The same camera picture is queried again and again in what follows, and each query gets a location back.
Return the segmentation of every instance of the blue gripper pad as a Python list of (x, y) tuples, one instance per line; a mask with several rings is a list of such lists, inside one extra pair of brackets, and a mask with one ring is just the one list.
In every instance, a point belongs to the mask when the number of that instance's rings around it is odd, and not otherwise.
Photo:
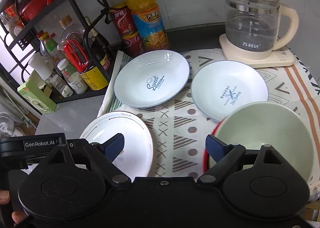
[(124, 136), (121, 133), (116, 134), (107, 142), (104, 148), (104, 156), (113, 162), (124, 148)]
[(219, 162), (225, 156), (224, 146), (215, 141), (210, 135), (205, 139), (205, 149), (215, 162)]

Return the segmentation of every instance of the green carton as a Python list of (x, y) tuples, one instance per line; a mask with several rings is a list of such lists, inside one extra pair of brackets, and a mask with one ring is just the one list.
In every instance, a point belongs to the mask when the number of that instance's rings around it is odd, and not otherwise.
[(18, 92), (42, 114), (47, 114), (54, 112), (57, 104), (49, 98), (52, 92), (49, 87), (46, 86), (44, 92), (40, 89), (43, 85), (44, 81), (34, 70), (28, 80), (18, 87)]

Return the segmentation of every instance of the spice rack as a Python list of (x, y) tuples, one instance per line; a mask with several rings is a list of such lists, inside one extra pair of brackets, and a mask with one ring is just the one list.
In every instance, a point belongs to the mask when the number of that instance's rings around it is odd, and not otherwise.
[[(26, 70), (26, 67), (28, 66), (28, 63), (26, 63), (26, 65), (24, 66), (22, 64), (22, 61), (28, 57), (32, 52), (34, 51), (39, 51), (39, 40), (35, 37), (35, 30), (34, 30), (34, 26), (44, 17), (46, 16), (50, 11), (52, 11), (54, 8), (56, 8), (57, 6), (59, 6), (60, 4), (62, 4), (64, 1), (66, 0), (53, 0), (49, 5), (47, 5), (46, 7), (44, 7), (31, 21), (29, 21), (28, 23), (25, 23), (25, 27), (22, 29), (22, 31), (15, 37), (15, 39), (9, 44), (6, 44), (6, 37), (9, 34), (9, 32), (7, 31), (6, 27), (4, 26), (4, 24), (2, 23), (2, 21), (0, 21), (1, 27), (3, 28), (3, 30), (5, 31), (6, 35), (4, 37), (4, 46), (6, 47), (6, 49), (8, 50), (9, 54), (12, 56), (12, 58), (15, 60), (15, 62), (17, 63), (16, 66), (19, 66), (22, 69), (21, 72), (21, 79), (23, 82), (25, 82), (24, 78), (23, 78), (23, 73)], [(89, 46), (89, 42), (88, 42), (88, 35), (90, 30), (95, 27), (95, 25), (103, 18), (106, 16), (105, 18), (105, 23), (109, 24), (111, 22), (111, 20), (108, 19), (108, 9), (104, 8), (100, 15), (92, 21), (92, 24), (89, 26), (84, 18), (84, 15), (82, 14), (78, 4), (76, 3), (75, 0), (67, 0), (69, 1), (71, 7), (73, 8), (76, 16), (78, 17), (79, 21), (81, 22), (82, 26), (85, 29), (85, 33), (84, 33), (84, 47), (85, 50), (88, 54), (88, 56), (92, 59), (94, 65), (100, 70), (100, 72), (102, 73), (102, 75), (106, 78), (106, 80), (109, 82), (110, 78), (111, 78), (111, 74), (112, 74), (112, 70), (113, 70), (113, 66), (114, 66), (114, 61), (111, 62), (111, 66), (109, 67), (109, 69), (107, 71), (105, 71), (102, 67), (102, 65), (99, 63), (99, 61), (96, 59), (96, 57), (92, 54), (90, 46)], [(109, 7), (107, 0), (101, 0), (104, 4), (104, 6)], [(0, 7), (2, 9), (4, 9), (6, 4), (0, 4)], [(31, 44), (33, 49), (24, 57), (24, 59), (20, 60), (14, 55), (14, 53), (12, 52), (13, 47), (18, 44), (21, 49), (23, 50), (28, 44)], [(114, 55), (116, 54), (117, 50), (119, 49), (120, 45), (114, 46), (113, 50), (114, 50)], [(13, 79), (13, 77), (10, 75), (10, 73), (8, 71), (5, 70), (5, 68), (0, 64), (0, 76), (8, 83), (8, 85), (15, 91), (17, 92), (17, 88), (19, 87), (19, 84), (17, 83), (17, 81), (15, 79)], [(78, 100), (78, 99), (83, 99), (83, 98), (87, 98), (87, 97), (93, 97), (93, 96), (98, 96), (98, 95), (104, 95), (106, 92), (107, 87), (101, 89), (101, 90), (88, 90), (83, 94), (73, 94), (70, 97), (66, 97), (66, 98), (62, 98), (62, 97), (53, 97), (53, 101), (55, 103), (61, 103), (61, 102), (68, 102), (68, 101), (72, 101), (72, 100)]]

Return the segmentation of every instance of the orange juice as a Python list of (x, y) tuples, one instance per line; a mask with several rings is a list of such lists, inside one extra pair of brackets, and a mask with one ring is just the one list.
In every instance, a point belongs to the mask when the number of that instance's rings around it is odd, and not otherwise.
[(137, 26), (139, 34), (148, 50), (169, 49), (156, 0), (125, 0)]

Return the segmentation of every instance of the water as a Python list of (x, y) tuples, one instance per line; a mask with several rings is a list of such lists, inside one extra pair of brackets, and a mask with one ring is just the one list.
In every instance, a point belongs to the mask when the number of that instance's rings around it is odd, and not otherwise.
[(276, 21), (235, 16), (226, 21), (226, 36), (235, 46), (254, 52), (271, 49), (276, 37)]

